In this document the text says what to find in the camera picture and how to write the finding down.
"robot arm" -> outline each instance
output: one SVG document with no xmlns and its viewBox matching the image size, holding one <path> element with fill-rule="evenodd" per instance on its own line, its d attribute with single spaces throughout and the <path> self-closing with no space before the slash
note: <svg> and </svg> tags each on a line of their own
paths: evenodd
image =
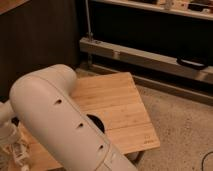
<svg viewBox="0 0 213 171">
<path fill-rule="evenodd" d="M 64 65 L 23 76 L 11 88 L 7 116 L 17 113 L 68 171 L 136 171 L 70 98 L 75 80 L 75 72 Z"/>
</svg>

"dark wall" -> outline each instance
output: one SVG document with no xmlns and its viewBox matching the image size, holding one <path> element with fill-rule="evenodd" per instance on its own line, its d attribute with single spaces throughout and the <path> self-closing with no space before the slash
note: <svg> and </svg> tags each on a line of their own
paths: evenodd
<svg viewBox="0 0 213 171">
<path fill-rule="evenodd" d="M 0 100 L 21 75 L 79 61 L 74 0 L 31 0 L 0 15 Z"/>
</svg>

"speckled floor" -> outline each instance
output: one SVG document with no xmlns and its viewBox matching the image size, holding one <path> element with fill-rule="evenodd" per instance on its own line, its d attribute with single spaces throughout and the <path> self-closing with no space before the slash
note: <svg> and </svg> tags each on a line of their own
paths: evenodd
<svg viewBox="0 0 213 171">
<path fill-rule="evenodd" d="M 77 73 L 94 75 L 82 69 Z M 200 171 L 203 156 L 213 151 L 213 106 L 137 87 L 161 141 L 160 148 L 145 152 L 139 170 Z M 204 170 L 213 171 L 213 154 Z"/>
</svg>

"bamboo board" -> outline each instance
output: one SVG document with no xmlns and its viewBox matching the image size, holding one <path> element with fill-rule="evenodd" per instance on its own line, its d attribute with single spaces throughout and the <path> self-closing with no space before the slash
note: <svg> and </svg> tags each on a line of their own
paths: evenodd
<svg viewBox="0 0 213 171">
<path fill-rule="evenodd" d="M 160 146 L 130 73 L 80 78 L 71 96 L 85 114 L 103 121 L 106 135 L 123 154 Z M 32 171 L 60 167 L 23 126 L 21 129 L 30 141 Z M 17 169 L 11 164 L 10 170 Z"/>
</svg>

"metal post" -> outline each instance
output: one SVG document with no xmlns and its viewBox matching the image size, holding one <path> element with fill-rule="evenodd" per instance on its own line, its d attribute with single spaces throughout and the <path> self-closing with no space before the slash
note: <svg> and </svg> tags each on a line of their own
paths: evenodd
<svg viewBox="0 0 213 171">
<path fill-rule="evenodd" d="M 88 29 L 88 39 L 90 42 L 93 40 L 93 33 L 91 29 L 91 21 L 90 21 L 90 9 L 89 9 L 89 0 L 85 0 L 86 4 L 86 16 L 87 16 L 87 29 Z M 87 59 L 89 69 L 92 67 L 92 54 L 88 53 Z"/>
</svg>

